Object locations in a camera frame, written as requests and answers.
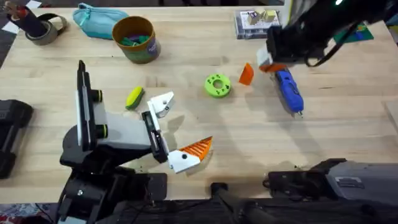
cup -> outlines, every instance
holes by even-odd
[[[139,45],[126,46],[121,44],[123,38],[137,35],[147,35],[149,38]],[[152,24],[140,16],[130,16],[117,22],[112,30],[112,38],[125,56],[134,63],[149,63],[160,54],[160,45],[155,38]]]

tape roll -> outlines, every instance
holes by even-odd
[[[55,26],[49,21],[55,17],[59,17],[62,22],[62,27],[59,30],[57,30],[57,28],[55,28]],[[63,31],[65,31],[68,25],[68,22],[64,17],[58,16],[54,13],[45,13],[37,18],[46,27],[47,32],[40,37],[31,37],[27,32],[25,33],[26,38],[32,41],[35,45],[47,45],[53,42],[59,35],[63,33]]]

orange rubber pad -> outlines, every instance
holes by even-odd
[[[250,85],[251,81],[253,80],[254,76],[254,71],[253,68],[250,66],[250,64],[246,63],[242,75],[239,78],[239,82],[242,83],[243,85]]]
[[[195,142],[187,147],[183,147],[182,149],[179,149],[179,151],[183,151],[193,156],[197,156],[202,161],[209,152],[211,139],[213,139],[212,136]]]
[[[263,72],[276,72],[286,68],[284,64],[273,63],[270,65],[261,65],[259,69]]]

yellow sponge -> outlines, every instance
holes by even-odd
[[[143,95],[144,95],[144,89],[141,86],[135,87],[126,99],[126,109],[127,110],[136,109]]]

pen holder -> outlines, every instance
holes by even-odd
[[[7,19],[29,34],[31,37],[40,37],[47,32],[47,28],[41,21],[36,17],[36,15],[26,6],[24,9],[28,11],[25,17],[18,20],[12,20],[10,14],[7,15]]]
[[[147,35],[149,38],[135,46],[121,44],[125,37],[134,35]],[[130,16],[121,19],[112,30],[112,38],[123,51],[125,56],[134,63],[149,63],[155,60],[160,54],[160,45],[155,38],[155,31],[152,24],[145,18]]]

